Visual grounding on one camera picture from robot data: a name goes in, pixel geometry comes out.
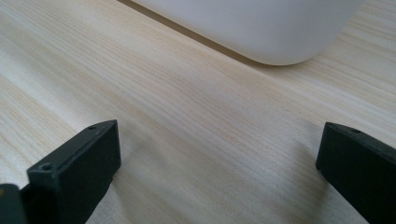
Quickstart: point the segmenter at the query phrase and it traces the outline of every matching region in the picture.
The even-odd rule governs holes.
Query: black object edge
[[[20,192],[15,185],[0,185],[3,195],[12,196],[0,195],[0,221],[85,223],[119,168],[117,121],[94,124],[29,168],[30,184]],[[10,207],[15,212],[6,214]]]
[[[396,223],[394,148],[359,130],[327,122],[316,166],[369,223]]]

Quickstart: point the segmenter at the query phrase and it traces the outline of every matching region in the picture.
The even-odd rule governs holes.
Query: light wood grain surface
[[[0,0],[0,183],[117,119],[89,223],[364,223],[315,168],[325,121],[396,147],[396,2],[305,63],[254,63],[126,0]]]

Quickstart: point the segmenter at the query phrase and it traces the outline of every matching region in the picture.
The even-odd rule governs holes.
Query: small hole
[[[51,170],[53,165],[51,163],[45,163],[40,166],[40,169],[43,171]]]
[[[361,131],[356,130],[356,129],[352,129],[351,131],[352,131],[353,133],[361,133]]]

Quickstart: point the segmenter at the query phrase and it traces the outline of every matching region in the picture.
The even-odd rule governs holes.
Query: white rounded container
[[[254,61],[305,61],[331,44],[364,0],[134,0]]]

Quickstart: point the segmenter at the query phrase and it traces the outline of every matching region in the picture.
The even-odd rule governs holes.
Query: table surface
[[[0,183],[117,119],[89,223],[364,223],[320,175],[324,123],[396,147],[396,2],[292,66],[255,63],[128,0],[0,1]]]

